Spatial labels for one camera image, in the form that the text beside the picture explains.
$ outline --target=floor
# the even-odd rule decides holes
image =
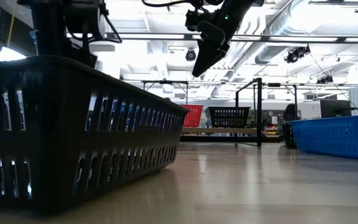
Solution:
[[[174,165],[52,218],[0,223],[355,224],[358,161],[281,144],[183,143]]]

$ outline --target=ceiling duct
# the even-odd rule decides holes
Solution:
[[[311,15],[316,16],[317,12],[308,2],[309,0],[293,0],[265,29],[263,35],[308,35],[313,32],[322,24],[322,20],[312,19]],[[237,61],[234,69],[237,71],[245,63],[268,64],[286,48],[287,46],[283,45],[253,43]]]

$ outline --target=red bin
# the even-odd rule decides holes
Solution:
[[[185,117],[184,128],[197,128],[200,125],[201,112],[203,111],[203,106],[201,105],[182,105],[184,108],[189,109],[190,112],[187,113]]]

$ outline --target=black bin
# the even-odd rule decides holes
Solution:
[[[244,128],[247,125],[249,107],[208,107],[207,124],[214,128]]]
[[[186,113],[71,59],[0,62],[0,205],[59,211],[162,169]]]
[[[286,147],[296,149],[295,138],[293,137],[291,125],[283,124],[282,127]]]

